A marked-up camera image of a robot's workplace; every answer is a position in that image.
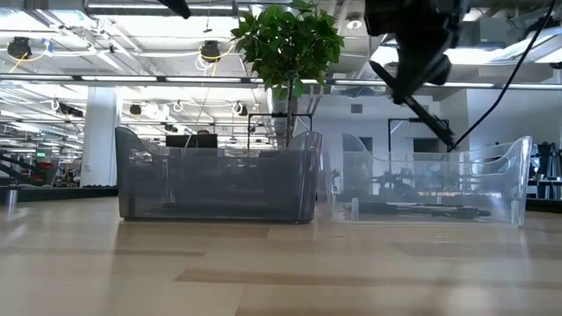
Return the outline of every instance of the green leaves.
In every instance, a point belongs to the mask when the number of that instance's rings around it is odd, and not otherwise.
[[[252,72],[278,99],[288,97],[289,83],[295,97],[305,91],[303,79],[325,85],[328,66],[339,61],[344,44],[334,28],[335,18],[316,4],[293,0],[289,6],[293,11],[272,5],[258,17],[244,12],[244,20],[231,31],[236,51],[244,52],[245,62],[253,62]]]

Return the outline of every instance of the transparent storage container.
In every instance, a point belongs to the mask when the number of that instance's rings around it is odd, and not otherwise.
[[[283,151],[160,147],[116,128],[125,219],[313,219],[321,135]]]
[[[413,154],[403,161],[369,153],[359,139],[344,137],[362,149],[342,153],[335,221],[523,225],[531,137],[468,152]]]

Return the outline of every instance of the exposed ceiling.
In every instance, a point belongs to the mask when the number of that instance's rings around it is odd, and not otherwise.
[[[90,0],[85,8],[82,0],[50,0],[45,2],[47,7],[25,10],[23,0],[9,0],[7,4],[3,2],[0,4],[0,73],[8,73],[13,69],[14,74],[209,76],[214,72],[216,76],[255,76],[256,74],[251,74],[249,71],[251,65],[244,64],[241,55],[232,49],[234,43],[230,41],[230,30],[238,23],[238,16],[233,12],[233,2],[220,0],[190,2],[196,4],[191,6],[194,16],[187,20],[171,15],[170,11],[164,10],[156,0],[119,0],[118,2]],[[287,2],[283,0],[236,1],[239,11],[251,11],[255,14],[268,4]],[[502,25],[505,27],[505,32],[496,35],[505,39],[508,44],[513,44],[510,40],[516,42],[514,39],[523,34],[521,29],[536,21],[544,7],[544,1],[538,0],[475,0],[472,4],[473,9],[467,16],[467,23],[476,23],[476,26],[479,26],[478,22],[485,20],[487,23],[492,23],[491,25]],[[392,45],[378,47],[382,39],[369,38],[364,25],[357,28],[348,27],[349,17],[353,17],[354,13],[358,13],[359,17],[363,14],[363,1],[329,0],[321,1],[320,6],[338,18],[338,31],[345,37],[345,49],[340,62],[330,66],[330,72],[334,77],[375,78],[374,73],[366,65],[367,61],[371,57],[377,57],[377,54],[378,57],[382,55],[389,69],[393,69],[395,48]],[[482,23],[480,26],[479,34],[482,34],[485,24]],[[516,78],[517,82],[540,83],[552,76],[551,68],[547,63],[532,62],[562,61],[562,54],[557,57],[559,49],[562,48],[562,36],[558,35],[557,29],[552,29],[549,34],[541,45],[531,51],[529,63]],[[22,62],[14,68],[18,61],[6,52],[6,46],[14,36],[31,39],[32,58],[38,58],[36,61]],[[49,43],[48,49],[45,45],[46,40]],[[216,69],[207,68],[198,61],[199,49],[206,40],[217,40],[220,51],[224,54]],[[456,65],[450,80],[466,83],[502,83],[508,77],[508,72],[524,46],[523,42],[518,46],[507,48],[482,50],[469,47],[472,51],[468,51],[465,55],[462,55],[460,50],[451,52],[455,54],[451,59],[456,61]],[[484,56],[482,62],[475,61],[476,53]],[[56,98],[85,111],[87,89],[85,86],[72,83],[51,85],[1,82],[0,109],[4,110],[4,114],[7,112],[10,115],[2,114],[0,120],[14,119],[12,113],[24,119],[64,120],[66,119],[64,116],[53,111],[52,100]],[[267,94],[258,86],[252,88],[136,86],[121,87],[119,90],[124,99],[123,120],[126,122],[158,120],[154,115],[143,114],[140,117],[130,115],[131,104],[141,104],[147,108],[156,106],[159,111],[167,106],[170,119],[183,122],[183,125],[191,130],[197,130],[198,127],[194,126],[193,122],[198,116],[201,104],[205,101],[205,110],[202,111],[199,121],[204,128],[209,128],[209,123],[219,123],[215,128],[218,128],[218,133],[223,136],[243,135],[246,132],[244,125],[247,124],[247,118],[235,115],[233,104],[241,102],[254,113],[272,111]],[[338,117],[341,114],[341,110],[335,107],[338,104],[352,102],[348,97],[342,96],[339,92],[342,90],[345,89],[326,89],[321,99],[313,93],[314,100],[318,100],[316,103],[322,109],[319,115]],[[384,90],[378,90],[374,95],[383,92]],[[420,94],[439,100],[451,92],[452,90],[423,89]],[[374,97],[362,96],[361,101],[365,104],[385,104],[375,102]],[[183,109],[174,111],[174,104],[178,101]],[[312,108],[310,104],[308,98],[303,98],[301,110],[310,111]],[[372,112],[373,115],[385,115],[385,111],[380,109]],[[270,126],[267,119],[255,118],[254,121],[254,124],[259,121],[266,125],[261,131],[256,132],[256,137],[273,136],[273,126]],[[79,120],[75,124],[33,123],[32,125],[44,127],[45,130],[52,128],[61,135],[82,137],[83,122]],[[147,136],[152,138],[158,138],[158,135],[166,133],[162,126],[157,124],[143,123],[130,126],[137,133],[152,135]],[[19,128],[20,132],[25,132],[21,126]]]

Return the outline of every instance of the black cable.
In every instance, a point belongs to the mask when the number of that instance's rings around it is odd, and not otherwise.
[[[541,25],[541,27],[537,30],[537,32],[535,32],[535,35],[533,35],[533,38],[531,39],[529,45],[527,46],[527,48],[525,49],[525,51],[523,52],[523,54],[521,55],[521,58],[519,59],[519,61],[517,62],[517,64],[515,65],[515,69],[513,69],[513,72],[511,73],[511,76],[509,77],[508,81],[506,82],[505,86],[503,87],[503,89],[500,92],[500,95],[498,96],[498,98],[495,100],[494,104],[488,109],[488,111],[486,111],[486,113],[484,113],[484,115],[482,115],[477,121],[476,123],[474,123],[471,128],[468,129],[468,131],[466,131],[466,133],[464,133],[456,142],[455,144],[449,148],[449,150],[447,150],[448,153],[450,153],[451,151],[455,150],[455,148],[478,126],[480,125],[480,123],[482,123],[482,121],[487,118],[488,115],[490,115],[490,113],[492,113],[492,111],[498,106],[498,104],[500,104],[500,101],[503,99],[503,96],[506,94],[506,92],[508,91],[509,85],[511,84],[511,82],[513,82],[515,75],[517,75],[517,71],[519,71],[519,68],[521,67],[521,65],[523,64],[523,62],[525,61],[525,58],[527,58],[527,54],[529,54],[530,50],[533,48],[533,46],[535,45],[535,42],[538,39],[538,35],[540,35],[541,31],[546,27],[546,24],[548,23],[549,19],[548,17],[552,14],[552,11],[554,11],[554,6],[556,4],[556,0],[552,0],[551,2],[551,6],[548,8],[548,11],[545,14],[545,19],[543,24]]]

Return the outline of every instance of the wooden floor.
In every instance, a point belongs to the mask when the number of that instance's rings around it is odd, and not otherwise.
[[[525,229],[129,223],[115,198],[0,213],[0,315],[562,315],[562,216]]]

